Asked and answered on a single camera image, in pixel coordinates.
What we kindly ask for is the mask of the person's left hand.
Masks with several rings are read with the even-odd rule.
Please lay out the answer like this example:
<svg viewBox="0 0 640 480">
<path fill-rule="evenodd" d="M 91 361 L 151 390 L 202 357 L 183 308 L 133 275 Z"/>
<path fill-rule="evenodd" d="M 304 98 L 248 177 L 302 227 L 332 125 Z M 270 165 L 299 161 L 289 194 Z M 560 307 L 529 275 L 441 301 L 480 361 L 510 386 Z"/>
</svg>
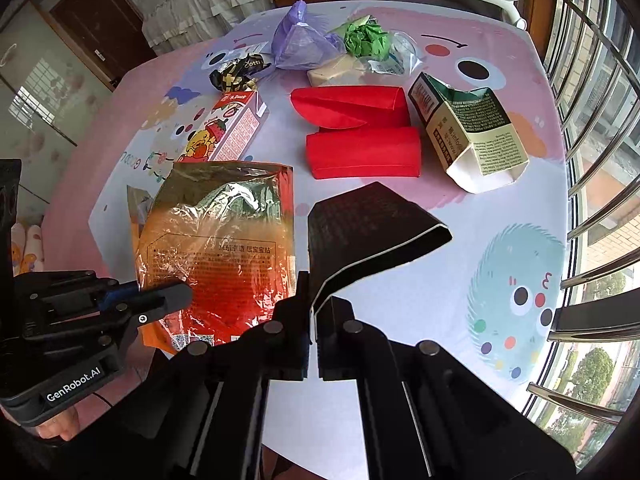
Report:
<svg viewBox="0 0 640 480">
<path fill-rule="evenodd" d="M 40 438 L 49 440 L 61 438 L 63 441 L 72 440 L 80 431 L 78 411 L 74 406 L 68 408 L 36 428 Z"/>
</svg>

